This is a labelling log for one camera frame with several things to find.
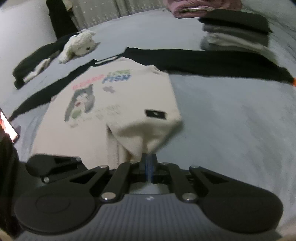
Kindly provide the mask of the black and white garment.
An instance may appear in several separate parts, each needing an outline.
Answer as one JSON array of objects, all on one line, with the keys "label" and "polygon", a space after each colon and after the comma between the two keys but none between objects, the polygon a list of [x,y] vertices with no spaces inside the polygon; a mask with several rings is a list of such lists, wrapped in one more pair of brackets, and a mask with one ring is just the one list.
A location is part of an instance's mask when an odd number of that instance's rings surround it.
[{"label": "black and white garment", "polygon": [[53,43],[40,47],[20,61],[13,70],[15,88],[22,88],[27,82],[42,72],[51,60],[63,50],[64,45],[68,42],[70,37],[76,35],[78,35],[77,32],[65,35]]}]

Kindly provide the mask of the pink folded quilt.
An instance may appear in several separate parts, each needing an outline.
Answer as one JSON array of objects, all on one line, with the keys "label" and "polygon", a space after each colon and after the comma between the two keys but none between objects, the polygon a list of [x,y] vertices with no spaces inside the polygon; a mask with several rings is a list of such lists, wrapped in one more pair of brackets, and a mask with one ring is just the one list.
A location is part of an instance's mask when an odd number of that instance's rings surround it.
[{"label": "pink folded quilt", "polygon": [[215,9],[240,11],[241,1],[237,0],[187,0],[164,1],[165,7],[175,18],[200,18]]}]

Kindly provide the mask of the smartphone with lit screen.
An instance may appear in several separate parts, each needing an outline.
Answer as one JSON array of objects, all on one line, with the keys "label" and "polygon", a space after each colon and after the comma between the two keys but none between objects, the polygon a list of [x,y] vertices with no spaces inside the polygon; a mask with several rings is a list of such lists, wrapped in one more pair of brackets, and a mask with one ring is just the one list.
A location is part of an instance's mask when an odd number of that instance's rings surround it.
[{"label": "smartphone with lit screen", "polygon": [[20,135],[17,130],[11,125],[8,118],[4,114],[3,110],[1,109],[1,128],[4,130],[6,134],[9,135],[13,144],[17,142]]}]

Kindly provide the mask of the white folded garment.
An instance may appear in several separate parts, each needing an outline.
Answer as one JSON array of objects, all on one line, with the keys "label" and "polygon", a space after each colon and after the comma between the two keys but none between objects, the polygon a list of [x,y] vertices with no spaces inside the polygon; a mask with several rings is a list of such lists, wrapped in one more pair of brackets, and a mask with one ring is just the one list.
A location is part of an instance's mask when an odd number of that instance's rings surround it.
[{"label": "white folded garment", "polygon": [[267,59],[277,62],[277,57],[273,51],[258,42],[252,42],[243,38],[235,37],[224,33],[208,33],[205,37],[207,42],[219,47],[236,47],[244,50],[259,53]]}]

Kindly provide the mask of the black folded garment on stack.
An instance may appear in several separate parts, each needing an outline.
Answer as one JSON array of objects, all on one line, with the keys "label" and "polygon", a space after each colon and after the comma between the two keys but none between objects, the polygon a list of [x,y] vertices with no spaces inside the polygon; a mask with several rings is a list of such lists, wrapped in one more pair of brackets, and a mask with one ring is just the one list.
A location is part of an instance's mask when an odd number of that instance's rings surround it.
[{"label": "black folded garment on stack", "polygon": [[262,35],[272,32],[265,17],[243,11],[215,9],[200,18],[199,22],[208,25],[238,28]]}]

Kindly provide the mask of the white plush dog toy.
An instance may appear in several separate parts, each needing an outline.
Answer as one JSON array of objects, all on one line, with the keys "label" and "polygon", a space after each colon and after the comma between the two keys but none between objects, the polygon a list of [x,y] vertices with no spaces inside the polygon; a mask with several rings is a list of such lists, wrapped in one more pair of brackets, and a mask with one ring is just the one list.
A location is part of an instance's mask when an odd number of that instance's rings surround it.
[{"label": "white plush dog toy", "polygon": [[70,37],[58,56],[59,63],[65,64],[73,57],[81,57],[92,52],[97,47],[97,43],[93,40],[94,35],[96,35],[95,32],[84,30],[78,35]]}]

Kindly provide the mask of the dark grey folded garment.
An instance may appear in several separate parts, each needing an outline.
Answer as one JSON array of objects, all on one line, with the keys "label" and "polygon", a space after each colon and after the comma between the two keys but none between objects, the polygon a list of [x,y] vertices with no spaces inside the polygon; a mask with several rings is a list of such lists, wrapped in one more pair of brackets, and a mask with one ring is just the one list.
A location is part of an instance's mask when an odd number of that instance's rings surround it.
[{"label": "dark grey folded garment", "polygon": [[242,38],[254,43],[262,44],[266,47],[269,45],[269,36],[251,32],[248,30],[242,30],[238,28],[232,28],[232,27],[224,27],[224,26],[215,26],[215,25],[209,25],[205,24],[203,25],[203,31],[209,32],[209,33],[223,33],[227,35],[231,35],[234,37]]}]

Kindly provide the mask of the cream and black sweatshirt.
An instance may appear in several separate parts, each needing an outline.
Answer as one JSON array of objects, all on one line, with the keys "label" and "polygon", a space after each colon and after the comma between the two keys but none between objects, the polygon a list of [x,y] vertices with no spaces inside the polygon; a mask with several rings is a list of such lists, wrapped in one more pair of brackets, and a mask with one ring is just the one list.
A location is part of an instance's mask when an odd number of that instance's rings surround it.
[{"label": "cream and black sweatshirt", "polygon": [[36,92],[10,119],[47,104],[32,157],[74,156],[87,169],[116,168],[158,149],[181,124],[169,78],[174,72],[294,82],[285,68],[257,53],[127,48]]}]

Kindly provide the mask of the grey folded knit garment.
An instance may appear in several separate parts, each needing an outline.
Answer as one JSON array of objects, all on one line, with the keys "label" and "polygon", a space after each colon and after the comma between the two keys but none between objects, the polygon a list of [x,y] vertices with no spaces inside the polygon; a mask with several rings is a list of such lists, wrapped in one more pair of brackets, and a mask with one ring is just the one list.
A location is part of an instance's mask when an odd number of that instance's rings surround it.
[{"label": "grey folded knit garment", "polygon": [[240,48],[240,47],[232,47],[232,46],[219,46],[215,44],[210,44],[203,38],[200,44],[200,48],[204,51],[241,51],[241,52],[250,52],[248,49]]}]

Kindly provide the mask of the grey dotted curtain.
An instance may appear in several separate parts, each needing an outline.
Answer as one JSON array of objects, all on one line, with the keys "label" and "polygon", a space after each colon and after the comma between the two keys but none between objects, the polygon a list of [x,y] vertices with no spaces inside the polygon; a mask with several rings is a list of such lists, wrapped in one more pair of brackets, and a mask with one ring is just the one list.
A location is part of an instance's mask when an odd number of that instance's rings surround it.
[{"label": "grey dotted curtain", "polygon": [[100,23],[129,16],[143,11],[163,9],[163,1],[110,1],[110,0],[82,0],[69,1],[78,29],[87,29]]}]

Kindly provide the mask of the black hanging coat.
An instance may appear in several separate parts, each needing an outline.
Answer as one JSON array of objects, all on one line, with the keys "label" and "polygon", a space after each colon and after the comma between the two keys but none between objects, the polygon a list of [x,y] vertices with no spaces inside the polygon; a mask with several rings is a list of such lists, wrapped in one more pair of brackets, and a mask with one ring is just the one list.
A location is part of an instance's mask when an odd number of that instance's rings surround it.
[{"label": "black hanging coat", "polygon": [[46,5],[57,39],[78,32],[62,0],[46,0]]}]

